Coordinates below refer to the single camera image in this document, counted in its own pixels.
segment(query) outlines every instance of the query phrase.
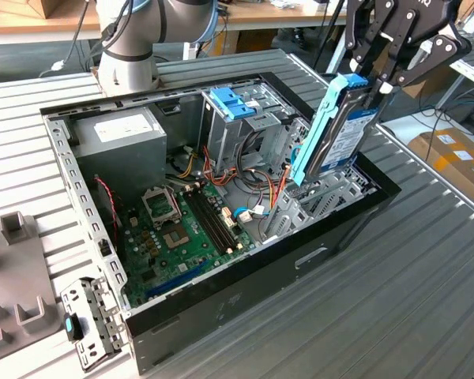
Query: workbench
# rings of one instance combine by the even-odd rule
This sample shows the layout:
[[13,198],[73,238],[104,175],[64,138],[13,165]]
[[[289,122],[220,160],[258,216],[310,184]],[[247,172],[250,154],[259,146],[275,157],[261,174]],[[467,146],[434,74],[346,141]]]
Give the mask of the workbench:
[[[272,71],[312,107],[326,88],[282,51],[169,62],[159,71],[168,87]],[[96,269],[39,108],[100,96],[88,74],[0,84],[0,214],[34,215],[58,301]],[[396,200],[347,250],[149,377],[471,377],[474,204],[380,127],[363,152],[402,188]],[[82,376],[64,331],[0,361],[0,377],[60,375]],[[137,374],[123,351],[89,376]]]

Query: label sticker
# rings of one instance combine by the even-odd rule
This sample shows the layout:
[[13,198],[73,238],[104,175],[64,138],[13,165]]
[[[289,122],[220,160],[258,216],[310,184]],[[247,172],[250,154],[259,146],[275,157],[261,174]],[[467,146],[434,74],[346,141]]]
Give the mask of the label sticker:
[[97,122],[95,131],[102,142],[118,140],[136,134],[152,132],[152,127],[143,114]]
[[371,112],[357,111],[349,115],[348,120],[337,135],[329,153],[326,155],[322,167],[335,167],[340,161],[348,159],[351,156],[355,151],[356,145],[362,139],[365,125],[374,118],[375,113],[376,111],[374,110]]
[[440,136],[437,136],[437,138],[441,140],[443,144],[456,144],[457,143],[451,136],[447,134],[441,134]]
[[472,156],[466,152],[465,150],[459,150],[457,152],[454,152],[455,154],[457,154],[458,158],[460,158],[461,160],[473,160],[474,158],[472,158]]
[[245,104],[246,104],[246,107],[249,107],[249,108],[260,107],[260,104],[258,104],[258,101],[256,100],[248,101]]

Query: red wire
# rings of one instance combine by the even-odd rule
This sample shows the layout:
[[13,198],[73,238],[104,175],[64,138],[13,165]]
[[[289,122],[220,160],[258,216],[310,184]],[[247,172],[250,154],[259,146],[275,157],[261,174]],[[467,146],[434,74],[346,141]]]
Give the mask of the red wire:
[[114,224],[114,244],[118,245],[118,221],[116,219],[116,209],[114,204],[114,198],[112,197],[112,192],[102,179],[95,178],[95,180],[102,185],[102,187],[105,189],[105,192],[107,192],[107,195],[109,196],[109,200],[111,201],[112,221]]

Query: white cable connector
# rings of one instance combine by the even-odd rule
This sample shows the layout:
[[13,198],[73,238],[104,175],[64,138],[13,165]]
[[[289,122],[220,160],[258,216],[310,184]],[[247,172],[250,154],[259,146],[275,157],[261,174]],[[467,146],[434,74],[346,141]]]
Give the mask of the white cable connector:
[[51,71],[60,71],[63,67],[65,67],[65,61],[57,61],[51,66]]

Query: yellow wire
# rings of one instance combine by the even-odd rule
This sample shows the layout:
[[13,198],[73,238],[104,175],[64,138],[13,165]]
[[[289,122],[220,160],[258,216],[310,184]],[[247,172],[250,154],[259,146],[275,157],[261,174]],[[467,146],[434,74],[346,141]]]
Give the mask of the yellow wire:
[[178,178],[185,178],[186,176],[191,174],[191,167],[193,166],[193,159],[194,159],[194,155],[192,154],[191,157],[190,157],[190,162],[188,163],[188,168],[181,175],[178,175]]

